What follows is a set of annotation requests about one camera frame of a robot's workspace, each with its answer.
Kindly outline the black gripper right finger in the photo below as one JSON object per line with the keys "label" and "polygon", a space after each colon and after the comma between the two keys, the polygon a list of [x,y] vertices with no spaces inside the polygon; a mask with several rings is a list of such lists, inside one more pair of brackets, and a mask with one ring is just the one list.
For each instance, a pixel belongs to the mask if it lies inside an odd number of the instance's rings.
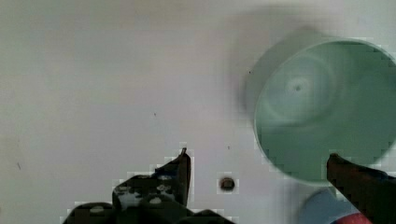
{"label": "black gripper right finger", "polygon": [[350,162],[333,153],[327,180],[373,224],[395,224],[396,182],[387,173]]}

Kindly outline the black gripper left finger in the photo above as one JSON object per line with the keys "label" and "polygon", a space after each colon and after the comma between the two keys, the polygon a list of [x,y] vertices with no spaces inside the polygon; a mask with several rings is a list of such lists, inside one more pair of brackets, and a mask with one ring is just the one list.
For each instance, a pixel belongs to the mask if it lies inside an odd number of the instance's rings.
{"label": "black gripper left finger", "polygon": [[182,148],[150,175],[135,175],[112,190],[110,203],[76,206],[62,224],[235,224],[211,210],[187,207],[191,157]]}

